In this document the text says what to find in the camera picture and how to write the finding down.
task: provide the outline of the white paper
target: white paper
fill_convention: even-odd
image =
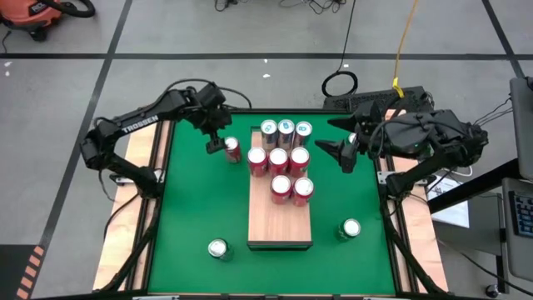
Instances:
[[[433,185],[440,179],[441,176],[437,176],[436,180],[428,186],[428,189],[433,187]],[[435,188],[431,189],[431,191],[427,194],[427,198],[431,200],[432,198],[440,196],[441,194],[458,187],[460,184],[460,182],[456,182],[455,180],[444,178]],[[433,213],[431,218],[435,221],[469,228],[470,220],[468,219],[468,202],[464,201],[445,210]]]

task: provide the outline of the green felt mat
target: green felt mat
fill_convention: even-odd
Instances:
[[[149,292],[393,294],[372,161],[359,156],[354,173],[344,174],[313,143],[315,138],[346,137],[347,132],[326,123],[333,117],[235,114],[233,124],[219,133],[240,140],[244,160],[237,165],[228,163],[224,152],[206,154],[208,137],[188,122],[177,124]],[[246,153],[252,127],[268,118],[305,120],[313,126],[308,150],[309,178],[315,183],[310,202],[314,246],[306,252],[252,252],[247,247]],[[334,232],[346,218],[360,222],[361,235],[340,243]],[[209,256],[207,244],[213,238],[230,243],[233,260],[222,262]]]

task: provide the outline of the red soda can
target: red soda can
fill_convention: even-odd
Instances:
[[[261,177],[267,173],[268,158],[263,148],[253,147],[248,151],[248,167],[254,177]]]
[[[241,161],[241,145],[234,137],[226,137],[226,158],[230,163],[239,163]]]
[[[292,184],[287,176],[279,175],[270,184],[271,199],[275,204],[285,204],[291,197]]]
[[[286,169],[289,167],[289,156],[285,150],[276,148],[268,155],[268,170],[272,177],[277,175],[285,175]]]
[[[299,178],[294,182],[294,195],[292,197],[292,203],[296,206],[306,206],[309,203],[309,199],[315,191],[315,186],[311,179],[307,177]]]
[[[296,147],[291,152],[289,162],[289,174],[294,178],[303,177],[309,167],[311,157],[309,152],[303,147]]]

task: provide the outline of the orange vacuum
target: orange vacuum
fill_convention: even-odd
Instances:
[[[46,29],[56,24],[62,14],[76,18],[94,16],[95,10],[90,0],[80,0],[87,10],[80,11],[70,2],[59,0],[0,0],[0,20],[11,29],[23,30],[34,41],[47,38]]]

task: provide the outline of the gray floor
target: gray floor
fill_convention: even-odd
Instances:
[[[7,49],[67,56],[107,53],[129,1],[93,0],[96,17],[66,17],[43,43],[14,32],[6,41]],[[533,54],[533,36],[528,31],[533,26],[533,2],[491,3],[515,53]],[[0,243],[41,239],[99,75],[106,75],[106,81],[100,97],[92,99],[97,101],[94,117],[112,117],[150,103],[168,83],[189,77],[209,78],[238,89],[256,108],[321,107],[321,82],[336,70],[338,59],[303,55],[302,59],[273,59],[268,53],[340,53],[350,5],[337,14],[317,16],[304,5],[280,8],[276,0],[251,0],[225,12],[215,12],[212,4],[211,0],[133,0],[116,53],[265,53],[264,57],[114,59],[108,72],[102,73],[104,56],[80,60],[0,56]],[[411,0],[357,1],[347,51],[394,53],[411,4]],[[5,32],[0,27],[0,37]],[[481,0],[421,0],[403,52],[506,54]],[[345,64],[359,77],[358,92],[391,85],[392,60],[357,59]],[[533,73],[532,61],[520,61],[520,65],[525,74]],[[472,122],[508,97],[509,80],[515,76],[506,60],[404,60],[399,74],[402,86],[422,85],[433,93],[438,108],[451,108],[460,119]],[[345,83],[332,82],[331,92],[342,92]],[[228,102],[244,104],[232,95]],[[474,177],[516,156],[510,116],[487,124],[486,130],[490,144],[473,167]],[[124,138],[117,146],[119,154],[124,154],[126,142]],[[110,209],[97,174],[78,162],[34,297],[91,291]],[[495,269],[490,255],[464,250]],[[484,286],[494,282],[456,253],[442,248],[441,254],[456,294],[482,297]],[[514,281],[533,290],[531,282]],[[502,298],[524,297],[513,291]]]

